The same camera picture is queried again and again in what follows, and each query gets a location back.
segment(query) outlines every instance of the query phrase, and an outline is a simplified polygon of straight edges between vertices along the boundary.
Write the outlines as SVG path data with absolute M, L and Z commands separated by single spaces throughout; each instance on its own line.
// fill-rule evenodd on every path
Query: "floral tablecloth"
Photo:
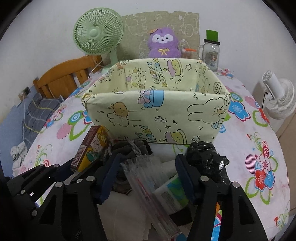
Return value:
M 219 69 L 216 74 L 231 93 L 231 103 L 214 146 L 229 159 L 226 169 L 230 180 L 242 185 L 270 240 L 289 217 L 290 192 L 284 156 L 267 117 L 249 91 L 228 69 Z M 82 84 L 51 116 L 28 151 L 21 173 L 42 163 L 62 165 L 75 156 L 93 125 L 81 104 L 81 96 L 100 75 L 95 74 Z M 162 161 L 173 160 L 187 149 L 169 144 L 151 144 L 151 148 Z M 221 216 L 217 215 L 213 234 L 219 230 L 220 222 Z

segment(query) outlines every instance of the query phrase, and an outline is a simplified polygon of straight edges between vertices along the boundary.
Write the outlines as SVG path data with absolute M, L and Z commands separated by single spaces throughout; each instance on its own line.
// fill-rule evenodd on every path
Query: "blue wall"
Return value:
M 25 101 L 16 107 L 11 108 L 7 117 L 0 123 L 0 153 L 1 165 L 5 176 L 12 177 L 12 157 L 10 155 L 11 147 L 20 144 L 22 139 L 22 120 L 24 119 L 24 105 L 27 110 L 32 98 L 37 93 L 34 86 L 30 88 L 31 93 L 25 98 Z

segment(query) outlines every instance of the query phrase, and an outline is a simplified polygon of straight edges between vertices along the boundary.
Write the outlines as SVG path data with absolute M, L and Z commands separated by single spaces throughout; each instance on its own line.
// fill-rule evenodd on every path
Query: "cartoon gift box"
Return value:
M 225 121 L 230 93 L 201 60 L 135 59 L 109 72 L 107 81 L 84 93 L 82 104 L 114 139 L 213 142 Z

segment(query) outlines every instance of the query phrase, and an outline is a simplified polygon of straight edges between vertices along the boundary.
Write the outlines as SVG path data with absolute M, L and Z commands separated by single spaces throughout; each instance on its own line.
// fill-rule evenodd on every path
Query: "fan stand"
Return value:
M 109 56 L 110 56 L 110 60 L 111 60 L 111 63 L 106 65 L 103 69 L 102 69 L 102 74 L 105 74 L 108 72 L 108 70 L 118 62 L 118 58 L 117 58 L 117 53 L 116 53 L 116 48 L 111 50 L 109 52 Z

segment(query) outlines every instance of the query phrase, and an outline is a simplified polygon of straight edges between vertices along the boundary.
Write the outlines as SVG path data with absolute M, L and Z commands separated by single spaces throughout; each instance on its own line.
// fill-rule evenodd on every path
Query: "brown and yellow box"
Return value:
M 103 126 L 92 126 L 81 143 L 71 168 L 83 171 L 93 161 L 97 160 L 102 150 L 109 145 L 108 130 Z

